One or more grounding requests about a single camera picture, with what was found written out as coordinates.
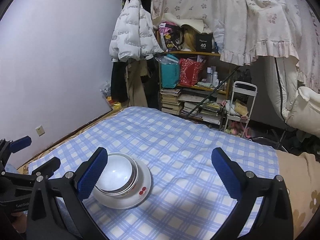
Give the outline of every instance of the metal pole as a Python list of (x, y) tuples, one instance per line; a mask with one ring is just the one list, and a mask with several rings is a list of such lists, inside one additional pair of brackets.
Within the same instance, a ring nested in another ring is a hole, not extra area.
[(185, 118), (188, 118), (189, 115), (191, 115), (198, 107), (200, 107), (204, 101), (206, 101), (211, 95), (213, 95), (213, 93), (215, 91), (217, 91), (221, 86), (222, 84), (224, 84), (229, 78), (231, 78), (233, 76), (233, 74), (240, 68), (240, 66), (237, 66), (224, 80), (222, 80), (220, 82), (220, 84), (209, 94), (207, 95), (200, 103), (198, 103), (195, 108), (193, 108), (186, 116)]

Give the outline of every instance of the black box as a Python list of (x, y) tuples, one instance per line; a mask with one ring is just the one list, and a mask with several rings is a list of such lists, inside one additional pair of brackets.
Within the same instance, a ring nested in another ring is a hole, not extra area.
[(212, 34), (196, 34), (196, 51), (212, 52)]

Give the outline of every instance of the bolt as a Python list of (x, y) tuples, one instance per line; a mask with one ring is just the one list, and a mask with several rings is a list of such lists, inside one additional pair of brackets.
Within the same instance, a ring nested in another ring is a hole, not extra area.
[(68, 172), (65, 174), (65, 176), (66, 176), (67, 179), (70, 179), (70, 178), (72, 178), (72, 176), (73, 176), (73, 172), (72, 172), (72, 171), (68, 171)]
[(250, 179), (252, 179), (254, 177), (254, 173), (252, 171), (247, 171), (245, 174)]
[(43, 180), (43, 176), (42, 176), (42, 175), (40, 175), (40, 176), (37, 177), (37, 181), (38, 181), (38, 182), (41, 182), (42, 180)]
[(276, 176), (276, 180), (277, 180), (277, 181), (283, 181), (283, 178), (282, 178), (282, 176), (277, 175), (277, 176)]

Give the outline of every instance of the electrical socket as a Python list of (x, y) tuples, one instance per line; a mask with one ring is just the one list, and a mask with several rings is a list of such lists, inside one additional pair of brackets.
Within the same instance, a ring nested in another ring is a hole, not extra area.
[(39, 136), (41, 136), (41, 135), (43, 135), (43, 134), (45, 133), (42, 125), (39, 126), (38, 128), (36, 128), (36, 131), (37, 131), (37, 134), (38, 134)]

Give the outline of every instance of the bed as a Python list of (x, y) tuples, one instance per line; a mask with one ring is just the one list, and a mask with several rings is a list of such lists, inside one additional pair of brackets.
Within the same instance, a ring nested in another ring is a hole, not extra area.
[[(148, 198), (129, 210), (109, 209), (92, 195), (84, 200), (110, 239), (210, 239), (236, 204), (212, 167), (210, 156), (216, 147), (245, 171), (264, 178), (284, 177), (295, 237), (320, 204), (320, 163), (314, 155), (297, 157), (142, 107), (126, 108), (87, 127), (31, 162), (28, 172), (56, 156), (61, 166), (53, 178), (61, 177), (75, 171), (98, 147), (140, 159), (153, 180)], [(258, 199), (242, 235), (250, 230), (260, 204)]]

